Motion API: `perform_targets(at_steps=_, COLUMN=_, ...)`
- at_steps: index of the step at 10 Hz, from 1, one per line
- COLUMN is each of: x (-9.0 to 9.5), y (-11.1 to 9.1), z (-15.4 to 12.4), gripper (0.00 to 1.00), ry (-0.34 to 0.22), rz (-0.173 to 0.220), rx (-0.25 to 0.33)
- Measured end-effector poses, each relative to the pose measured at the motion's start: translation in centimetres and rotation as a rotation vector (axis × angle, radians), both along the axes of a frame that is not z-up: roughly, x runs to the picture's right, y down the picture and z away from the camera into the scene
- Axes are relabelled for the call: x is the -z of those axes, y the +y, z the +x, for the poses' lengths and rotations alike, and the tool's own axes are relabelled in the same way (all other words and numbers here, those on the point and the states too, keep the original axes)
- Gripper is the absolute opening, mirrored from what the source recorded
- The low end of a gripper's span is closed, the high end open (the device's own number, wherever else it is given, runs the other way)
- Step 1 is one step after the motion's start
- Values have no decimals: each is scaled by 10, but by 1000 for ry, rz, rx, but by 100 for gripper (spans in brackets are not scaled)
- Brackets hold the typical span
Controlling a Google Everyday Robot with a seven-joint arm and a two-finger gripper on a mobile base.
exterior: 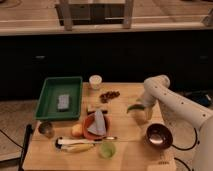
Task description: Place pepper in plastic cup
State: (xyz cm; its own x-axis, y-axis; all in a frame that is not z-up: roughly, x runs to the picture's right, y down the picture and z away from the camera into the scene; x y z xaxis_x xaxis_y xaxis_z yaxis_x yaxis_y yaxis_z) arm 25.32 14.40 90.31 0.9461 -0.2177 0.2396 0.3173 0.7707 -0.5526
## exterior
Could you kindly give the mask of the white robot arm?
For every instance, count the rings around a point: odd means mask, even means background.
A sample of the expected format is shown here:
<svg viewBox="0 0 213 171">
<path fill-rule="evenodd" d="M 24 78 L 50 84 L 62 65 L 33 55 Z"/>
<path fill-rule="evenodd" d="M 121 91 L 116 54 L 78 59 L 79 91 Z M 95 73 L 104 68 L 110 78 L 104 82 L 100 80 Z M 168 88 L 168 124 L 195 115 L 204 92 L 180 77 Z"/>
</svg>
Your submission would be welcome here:
<svg viewBox="0 0 213 171">
<path fill-rule="evenodd" d="M 143 85 L 140 102 L 144 107 L 153 107 L 159 100 L 199 131 L 193 171 L 213 171 L 213 110 L 171 91 L 166 75 L 149 77 Z"/>
</svg>

